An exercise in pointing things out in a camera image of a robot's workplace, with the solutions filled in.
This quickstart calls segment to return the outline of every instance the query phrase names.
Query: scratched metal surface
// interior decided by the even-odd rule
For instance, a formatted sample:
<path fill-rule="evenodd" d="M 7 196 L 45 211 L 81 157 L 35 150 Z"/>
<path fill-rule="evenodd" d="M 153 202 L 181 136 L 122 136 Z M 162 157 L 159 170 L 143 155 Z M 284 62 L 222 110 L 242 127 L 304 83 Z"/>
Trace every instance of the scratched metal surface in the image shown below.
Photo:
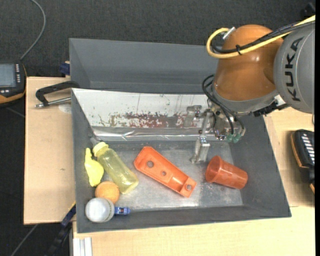
<path fill-rule="evenodd" d="M 197 138 L 202 120 L 192 123 L 191 132 L 185 131 L 188 129 L 184 130 L 182 125 L 187 114 L 187 107 L 201 105 L 206 108 L 208 106 L 203 95 L 128 93 L 85 89 L 73 89 L 73 91 L 89 124 L 105 132 L 104 140 L 139 179 L 136 189 L 129 194 L 122 194 L 116 203 L 117 206 L 127 206 L 134 211 L 156 211 L 181 207 L 206 208 L 243 204 L 239 190 L 208 183 L 205 180 L 206 167 L 213 156 L 219 155 L 225 161 L 233 164 L 227 142 L 212 141 L 206 162 L 192 164 L 190 161 L 194 154 L 195 142 L 186 135 L 193 134 L 193 137 Z M 126 128 L 129 131 L 148 130 L 149 136 L 127 143 L 110 139 L 117 131 L 121 131 L 119 133 L 122 137 L 126 136 L 125 131 L 128 131 L 125 130 Z M 185 132 L 183 138 L 186 141 L 170 140 L 164 135 L 154 140 L 155 137 L 150 136 L 150 133 L 161 134 L 165 130 L 173 131 L 173 134 L 176 132 L 173 137 L 179 138 L 182 137 L 181 133 Z M 144 146 L 156 149 L 197 182 L 189 198 L 181 196 L 135 169 L 134 160 Z M 109 180 L 106 173 L 102 180 Z"/>
<path fill-rule="evenodd" d="M 202 94 L 73 91 L 95 136 L 109 141 L 196 140 L 203 118 L 184 127 L 187 107 L 208 108 Z M 213 133 L 207 138 L 216 141 Z"/>
<path fill-rule="evenodd" d="M 194 142 L 141 142 L 130 144 L 110 143 L 112 147 L 137 175 L 139 185 L 129 194 L 119 197 L 117 206 L 128 206 L 135 211 L 156 211 L 180 207 L 221 207 L 240 206 L 243 204 L 240 191 L 215 183 L 208 183 L 205 172 L 209 160 L 215 156 L 221 156 L 225 161 L 233 164 L 229 144 L 226 142 L 213 142 L 208 153 L 207 162 L 192 164 L 190 158 L 194 153 Z M 175 191 L 158 183 L 152 178 L 135 169 L 134 160 L 144 146 L 151 146 L 160 154 L 177 166 L 185 174 L 197 182 L 191 196 L 183 197 Z M 109 180 L 105 174 L 103 180 Z"/>

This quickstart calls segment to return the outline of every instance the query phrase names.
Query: yellow cable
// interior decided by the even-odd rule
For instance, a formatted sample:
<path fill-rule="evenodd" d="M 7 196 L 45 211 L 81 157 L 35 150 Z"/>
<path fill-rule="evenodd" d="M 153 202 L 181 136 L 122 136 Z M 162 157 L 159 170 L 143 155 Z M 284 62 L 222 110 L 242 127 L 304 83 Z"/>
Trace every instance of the yellow cable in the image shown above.
<path fill-rule="evenodd" d="M 295 24 L 294 27 L 299 26 L 299 25 L 302 25 L 302 24 L 305 24 L 305 23 L 308 23 L 308 22 L 313 22 L 313 21 L 315 21 L 315 20 L 316 20 L 316 15 L 313 15 L 313 16 L 311 16 L 311 17 L 309 17 L 309 18 L 307 18 L 307 19 L 305 19 L 305 20 L 303 20 L 303 21 Z M 213 34 L 209 37 L 208 41 L 206 42 L 206 50 L 207 50 L 207 52 L 208 52 L 208 54 L 209 54 L 210 56 L 215 57 L 215 58 L 218 58 L 218 59 L 226 59 L 226 58 L 231 58 L 231 57 L 239 56 L 240 54 L 246 54 L 246 53 L 251 52 L 251 51 L 253 51 L 253 50 L 256 50 L 256 49 L 258 49 L 258 48 L 260 48 L 260 47 L 262 47 L 262 46 L 265 46 L 265 45 L 267 45 L 267 44 L 270 44 L 271 42 L 273 42 L 273 41 L 275 41 L 275 40 L 277 40 L 277 39 L 279 39 L 279 38 L 282 38 L 282 37 L 284 37 L 284 36 L 286 36 L 286 35 L 288 35 L 288 34 L 291 33 L 291 32 L 284 33 L 284 34 L 278 35 L 278 36 L 276 36 L 276 37 L 274 37 L 274 38 L 271 38 L 271 39 L 269 39 L 269 40 L 266 40 L 266 41 L 264 41 L 264 42 L 260 42 L 260 43 L 258 43 L 258 44 L 256 44 L 256 45 L 253 45 L 253 46 L 251 46 L 251 47 L 248 47 L 248 48 L 246 48 L 246 49 L 240 50 L 240 51 L 239 51 L 240 54 L 239 54 L 239 52 L 237 52 L 237 51 L 236 51 L 236 52 L 232 52 L 232 53 L 215 53 L 215 52 L 213 52 L 213 51 L 211 50 L 211 42 L 212 42 L 212 40 L 213 40 L 218 34 L 220 34 L 220 33 L 222 33 L 222 32 L 227 32 L 227 31 L 229 31 L 229 29 L 223 27 L 223 28 L 220 28 L 220 29 L 216 30 L 215 32 L 213 32 Z"/>

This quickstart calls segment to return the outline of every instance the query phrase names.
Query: yellow sponge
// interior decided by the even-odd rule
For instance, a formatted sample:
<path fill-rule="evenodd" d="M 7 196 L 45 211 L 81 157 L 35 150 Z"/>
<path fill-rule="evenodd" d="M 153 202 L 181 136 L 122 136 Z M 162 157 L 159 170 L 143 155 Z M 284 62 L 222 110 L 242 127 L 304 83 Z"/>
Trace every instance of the yellow sponge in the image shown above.
<path fill-rule="evenodd" d="M 92 159 L 90 148 L 85 149 L 84 167 L 89 176 L 89 183 L 91 187 L 97 186 L 101 182 L 104 175 L 104 168 L 96 160 Z"/>

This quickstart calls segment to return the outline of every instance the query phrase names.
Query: cable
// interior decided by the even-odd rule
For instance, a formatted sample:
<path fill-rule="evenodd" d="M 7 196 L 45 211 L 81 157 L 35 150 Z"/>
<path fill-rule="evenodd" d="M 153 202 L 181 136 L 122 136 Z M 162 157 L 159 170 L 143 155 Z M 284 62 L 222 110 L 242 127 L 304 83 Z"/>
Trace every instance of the cable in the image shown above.
<path fill-rule="evenodd" d="M 20 117 L 22 117 L 22 118 L 26 118 L 26 116 L 24 115 L 24 114 L 21 114 L 21 113 L 19 113 L 18 111 L 15 111 L 14 109 L 12 109 L 11 107 L 7 107 L 6 108 L 7 110 L 9 110 L 9 111 L 11 111 L 11 112 L 13 112 L 13 113 L 15 113 L 15 114 L 17 114 L 18 116 L 20 116 Z"/>
<path fill-rule="evenodd" d="M 280 35 L 283 35 L 285 33 L 293 32 L 295 30 L 298 30 L 298 29 L 301 29 L 303 27 L 309 26 L 310 24 L 313 24 L 313 23 L 314 23 L 314 21 L 311 21 L 311 22 L 307 22 L 307 23 L 304 23 L 304 24 L 296 25 L 296 26 L 294 26 L 294 24 L 290 24 L 290 25 L 284 26 L 282 28 L 279 28 L 279 29 L 277 29 L 275 31 L 272 31 L 272 32 L 270 32 L 270 33 L 258 38 L 257 40 L 255 40 L 253 42 L 250 42 L 248 44 L 239 46 L 239 47 L 234 48 L 234 49 L 219 49 L 214 43 L 212 43 L 212 41 L 211 41 L 211 47 L 214 50 L 214 52 L 216 52 L 216 53 L 220 53 L 220 54 L 235 53 L 235 52 L 239 52 L 241 50 L 247 49 L 249 47 L 255 46 L 255 45 L 259 44 L 259 43 L 265 42 L 265 41 L 267 41 L 269 39 L 272 39 L 272 38 L 274 38 L 276 36 L 280 36 Z"/>
<path fill-rule="evenodd" d="M 241 125 L 240 135 L 241 136 L 245 135 L 246 127 L 245 127 L 244 123 L 239 118 L 236 118 L 236 121 L 239 122 L 239 124 Z"/>
<path fill-rule="evenodd" d="M 28 238 L 28 236 L 31 235 L 31 233 L 36 229 L 36 227 L 39 224 L 36 224 L 33 226 L 33 228 L 29 231 L 28 234 L 26 234 L 26 236 L 24 237 L 24 239 L 22 239 L 22 241 L 19 243 L 19 245 L 15 248 L 15 250 L 13 251 L 13 253 L 10 256 L 14 256 L 16 254 L 16 252 L 19 250 L 19 248 L 21 247 L 21 245 L 24 243 L 24 241 L 26 241 L 26 239 Z"/>
<path fill-rule="evenodd" d="M 213 95 L 211 95 L 211 94 L 207 91 L 207 87 L 210 86 L 210 85 L 212 85 L 213 80 L 210 81 L 208 84 L 206 84 L 206 81 L 207 81 L 208 79 L 210 79 L 210 78 L 213 78 L 214 76 L 215 76 L 214 74 L 209 75 L 209 76 L 207 76 L 207 77 L 203 80 L 203 82 L 202 82 L 202 90 L 203 90 L 204 94 L 205 94 L 213 103 L 215 103 L 216 105 L 218 105 L 218 106 L 222 109 L 225 117 L 227 118 L 227 120 L 228 120 L 228 122 L 229 122 L 229 124 L 230 124 L 231 134 L 234 134 L 234 131 L 235 131 L 235 129 L 234 129 L 234 124 L 232 123 L 232 121 L 231 121 L 231 119 L 230 119 L 230 116 L 229 116 L 229 113 L 228 113 L 228 111 L 227 111 L 227 108 L 226 108 L 224 105 L 222 105 Z"/>
<path fill-rule="evenodd" d="M 20 61 L 22 61 L 25 56 L 31 51 L 31 49 L 36 45 L 36 43 L 39 41 L 39 39 L 41 38 L 41 36 L 43 35 L 44 31 L 45 31 L 45 27 L 47 24 L 47 20 L 46 20 L 46 14 L 44 12 L 44 10 L 42 9 L 42 7 L 40 6 L 40 4 L 38 4 L 35 0 L 30 0 L 31 2 L 35 3 L 36 6 L 39 7 L 40 11 L 42 12 L 43 15 L 43 26 L 42 29 L 40 31 L 40 34 L 38 35 L 38 37 L 36 38 L 36 40 L 33 42 L 33 44 L 29 47 L 28 50 L 26 50 L 26 52 L 20 57 Z"/>
<path fill-rule="evenodd" d="M 314 15 L 314 16 L 311 16 L 311 17 L 309 17 L 309 18 L 307 18 L 307 19 L 305 19 L 305 20 L 303 20 L 303 21 L 301 21 L 301 22 L 298 22 L 298 23 L 294 24 L 293 27 L 300 26 L 300 25 L 303 25 L 303 24 L 306 24 L 306 23 L 310 23 L 310 22 L 314 22 L 315 20 L 316 20 L 316 16 Z M 223 33 L 223 32 L 227 32 L 227 31 L 229 31 L 229 29 L 223 27 L 223 28 L 220 28 L 220 29 L 216 30 L 216 31 L 209 37 L 208 41 L 206 42 L 206 50 L 207 50 L 207 52 L 208 52 L 208 54 L 209 54 L 210 56 L 215 57 L 215 58 L 218 58 L 218 59 L 226 59 L 226 58 L 236 57 L 236 56 L 239 56 L 239 55 L 243 55 L 243 54 L 249 53 L 249 52 L 251 52 L 251 51 L 253 51 L 253 50 L 256 50 L 256 49 L 258 49 L 258 48 L 260 48 L 260 47 L 263 47 L 263 46 L 265 46 L 265 45 L 267 45 L 267 44 L 270 44 L 270 43 L 276 41 L 277 39 L 282 38 L 282 37 L 288 35 L 289 33 L 291 33 L 291 31 L 290 31 L 290 32 L 285 32 L 285 33 L 282 33 L 282 34 L 280 34 L 280 35 L 278 35 L 278 36 L 274 36 L 274 37 L 272 37 L 272 38 L 270 38 L 270 39 L 268 39 L 268 40 L 265 40 L 265 41 L 263 41 L 263 42 L 260 42 L 260 43 L 258 43 L 258 44 L 255 44 L 255 45 L 253 45 L 253 46 L 250 46 L 250 47 L 248 47 L 248 48 L 245 48 L 245 49 L 242 49 L 242 50 L 237 50 L 237 51 L 231 52 L 231 53 L 219 54 L 219 53 L 213 52 L 213 51 L 211 50 L 212 40 L 213 40 L 217 35 L 219 35 L 219 34 L 221 34 L 221 33 Z"/>

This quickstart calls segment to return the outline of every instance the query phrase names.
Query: dark floor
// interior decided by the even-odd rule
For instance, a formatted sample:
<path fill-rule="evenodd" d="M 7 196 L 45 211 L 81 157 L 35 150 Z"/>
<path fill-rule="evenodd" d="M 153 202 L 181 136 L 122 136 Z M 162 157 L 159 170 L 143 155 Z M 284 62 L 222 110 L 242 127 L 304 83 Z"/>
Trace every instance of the dark floor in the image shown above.
<path fill-rule="evenodd" d="M 61 76 L 68 38 L 203 45 L 221 27 L 277 29 L 301 20 L 307 0 L 38 0 L 43 36 L 23 59 L 28 76 Z M 41 11 L 31 0 L 0 1 L 0 60 L 19 59 L 37 38 Z M 11 255 L 33 226 L 23 225 L 25 102 L 0 108 L 0 255 Z M 40 224 L 15 255 L 44 255 L 59 224 Z M 68 255 L 68 245 L 61 255 Z"/>

